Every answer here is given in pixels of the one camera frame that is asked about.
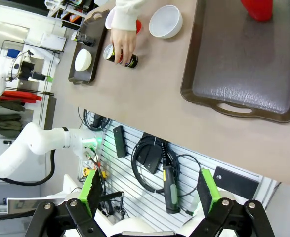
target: black handle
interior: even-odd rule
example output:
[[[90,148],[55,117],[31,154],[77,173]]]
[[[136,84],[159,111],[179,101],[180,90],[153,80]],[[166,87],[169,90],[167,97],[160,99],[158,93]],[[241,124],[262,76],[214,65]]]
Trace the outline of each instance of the black handle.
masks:
[[[178,213],[180,212],[180,208],[178,206],[178,192],[171,165],[164,166],[163,175],[166,212],[170,214]]]

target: hand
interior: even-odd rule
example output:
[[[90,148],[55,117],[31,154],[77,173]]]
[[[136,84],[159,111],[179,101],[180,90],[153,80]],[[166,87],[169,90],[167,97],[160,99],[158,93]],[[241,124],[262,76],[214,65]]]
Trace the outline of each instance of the hand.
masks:
[[[111,43],[115,50],[115,63],[119,63],[122,55],[122,65],[130,62],[131,56],[136,47],[136,31],[126,31],[120,29],[111,29]]]

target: table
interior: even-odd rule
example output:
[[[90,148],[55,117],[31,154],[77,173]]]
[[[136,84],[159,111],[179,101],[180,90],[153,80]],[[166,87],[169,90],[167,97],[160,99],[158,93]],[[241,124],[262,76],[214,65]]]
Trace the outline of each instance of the table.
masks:
[[[170,142],[290,184],[290,123],[232,118],[185,101],[180,95],[197,0],[148,0],[139,20],[135,70],[101,59],[94,83],[59,81],[70,103]],[[183,27],[171,39],[150,35],[148,24],[161,6],[173,4]],[[111,9],[113,2],[94,11]],[[104,47],[108,45],[107,34]],[[67,63],[71,58],[63,58]]]

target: black can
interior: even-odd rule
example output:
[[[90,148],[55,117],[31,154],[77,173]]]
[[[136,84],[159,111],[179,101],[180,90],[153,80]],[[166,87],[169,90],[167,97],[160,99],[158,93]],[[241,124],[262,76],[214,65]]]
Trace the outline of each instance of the black can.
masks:
[[[111,62],[115,61],[115,50],[113,45],[109,44],[108,46],[106,46],[104,52],[103,52],[103,58],[106,60],[109,60]],[[122,50],[122,54],[121,54],[121,58],[119,61],[119,64],[122,63],[123,60],[123,50]],[[125,67],[127,68],[135,68],[138,64],[138,57],[136,55],[132,55],[130,62],[126,63]]]
[[[79,31],[73,32],[71,36],[71,40],[78,43],[84,43],[86,46],[90,46],[90,47],[94,46],[95,44],[94,38],[87,36],[86,34],[81,33]]]

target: tray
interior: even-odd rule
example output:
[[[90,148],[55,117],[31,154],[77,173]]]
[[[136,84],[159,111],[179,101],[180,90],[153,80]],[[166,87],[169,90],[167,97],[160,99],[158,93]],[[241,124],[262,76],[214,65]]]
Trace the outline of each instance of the tray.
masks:
[[[93,13],[91,18],[86,20],[80,28],[80,31],[82,33],[85,33],[88,36],[95,38],[95,44],[93,47],[89,47],[84,45],[83,43],[77,43],[68,77],[68,80],[73,84],[89,84],[94,80],[99,58],[102,54],[104,39],[107,33],[107,29],[105,28],[105,20],[109,12],[109,10],[106,10],[103,12]],[[78,72],[75,70],[75,61],[77,54],[83,48],[91,53],[92,62],[87,70]]]
[[[268,22],[240,0],[198,0],[194,21],[182,97],[229,116],[290,122],[290,0],[274,0]]]

